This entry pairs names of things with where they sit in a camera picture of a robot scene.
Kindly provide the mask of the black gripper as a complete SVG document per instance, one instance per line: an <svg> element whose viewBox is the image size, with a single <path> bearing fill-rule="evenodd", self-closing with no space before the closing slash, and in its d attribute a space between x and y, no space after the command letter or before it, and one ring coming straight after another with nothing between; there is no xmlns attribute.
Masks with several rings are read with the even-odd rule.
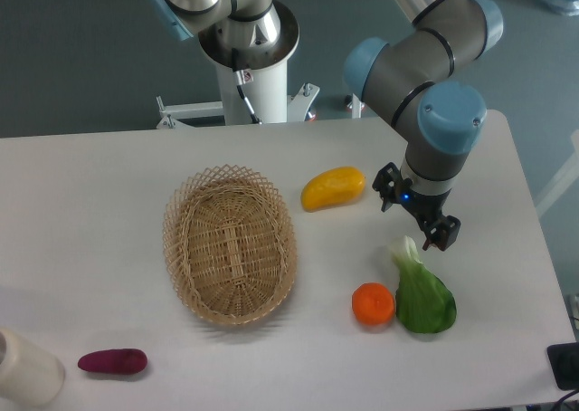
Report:
<svg viewBox="0 0 579 411"><path fill-rule="evenodd" d="M457 240L461 221L452 215L444 215L442 208L450 190L438 195L425 195L413 190L410 178L403 178L395 163L381 168L372 183L373 190L381 199L381 211L400 204L417 221L425 235L424 251L434 246L444 252Z"/></svg>

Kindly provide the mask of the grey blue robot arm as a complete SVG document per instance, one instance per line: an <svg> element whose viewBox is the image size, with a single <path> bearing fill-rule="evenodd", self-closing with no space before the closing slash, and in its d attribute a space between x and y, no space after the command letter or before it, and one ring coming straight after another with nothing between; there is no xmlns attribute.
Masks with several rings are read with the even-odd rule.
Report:
<svg viewBox="0 0 579 411"><path fill-rule="evenodd" d="M460 231L443 205L479 140L487 107L452 79L491 49L503 17L491 0L395 0L413 25L399 43L369 38L347 56L343 77L353 96L407 143L401 165L388 164L373 188L383 208L403 207L427 246L449 248ZM172 34L195 38L218 75L229 124L289 120L287 62L299 26L277 0L150 0Z"/></svg>

